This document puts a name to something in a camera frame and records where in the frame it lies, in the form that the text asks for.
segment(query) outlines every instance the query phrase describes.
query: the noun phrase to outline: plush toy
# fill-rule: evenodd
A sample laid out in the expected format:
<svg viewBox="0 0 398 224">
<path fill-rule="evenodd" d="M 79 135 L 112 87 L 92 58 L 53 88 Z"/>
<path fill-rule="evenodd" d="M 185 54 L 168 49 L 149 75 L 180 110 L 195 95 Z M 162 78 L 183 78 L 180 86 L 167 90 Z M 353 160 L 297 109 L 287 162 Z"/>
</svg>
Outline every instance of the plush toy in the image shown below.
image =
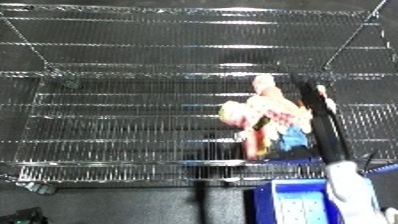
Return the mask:
<svg viewBox="0 0 398 224">
<path fill-rule="evenodd" d="M 256 95 L 246 103 L 228 101 L 219 112 L 222 122 L 243 129 L 239 137 L 244 139 L 247 158 L 267 153 L 272 142 L 284 151 L 307 147 L 311 111 L 286 99 L 271 75 L 259 75 L 252 84 Z"/>
</svg>

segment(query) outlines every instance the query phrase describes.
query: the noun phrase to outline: wire grid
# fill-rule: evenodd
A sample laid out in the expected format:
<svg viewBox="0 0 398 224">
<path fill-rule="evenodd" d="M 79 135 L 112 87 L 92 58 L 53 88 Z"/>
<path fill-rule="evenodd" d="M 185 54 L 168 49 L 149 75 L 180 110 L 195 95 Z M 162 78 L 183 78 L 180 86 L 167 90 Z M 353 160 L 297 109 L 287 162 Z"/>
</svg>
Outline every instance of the wire grid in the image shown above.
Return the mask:
<svg viewBox="0 0 398 224">
<path fill-rule="evenodd" d="M 0 12 L 0 73 L 9 82 L 1 113 L 16 132 L 2 136 L 1 161 L 22 166 L 19 181 L 185 186 L 322 177 L 317 161 L 247 161 L 232 138 L 238 130 L 218 121 L 219 106 L 244 102 L 263 73 L 291 100 L 299 95 L 287 72 L 327 84 L 354 157 L 377 148 L 379 161 L 396 158 L 394 96 L 360 88 L 394 89 L 394 52 L 380 24 L 367 24 L 332 73 L 317 73 L 366 12 L 40 5 Z M 82 87 L 63 86 L 45 63 Z"/>
</svg>

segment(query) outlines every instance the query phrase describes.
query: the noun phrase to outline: metal wire rack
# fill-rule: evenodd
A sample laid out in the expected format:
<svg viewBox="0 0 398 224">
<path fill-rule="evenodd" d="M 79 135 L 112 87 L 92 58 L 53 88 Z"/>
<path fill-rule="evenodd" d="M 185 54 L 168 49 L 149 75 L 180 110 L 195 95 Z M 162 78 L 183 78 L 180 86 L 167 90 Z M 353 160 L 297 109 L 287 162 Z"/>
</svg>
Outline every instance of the metal wire rack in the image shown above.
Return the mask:
<svg viewBox="0 0 398 224">
<path fill-rule="evenodd" d="M 248 161 L 218 121 L 271 73 L 328 85 L 353 157 L 396 161 L 396 54 L 380 23 L 319 72 L 368 12 L 0 5 L 0 165 L 17 182 L 187 186 L 322 177 Z"/>
</svg>

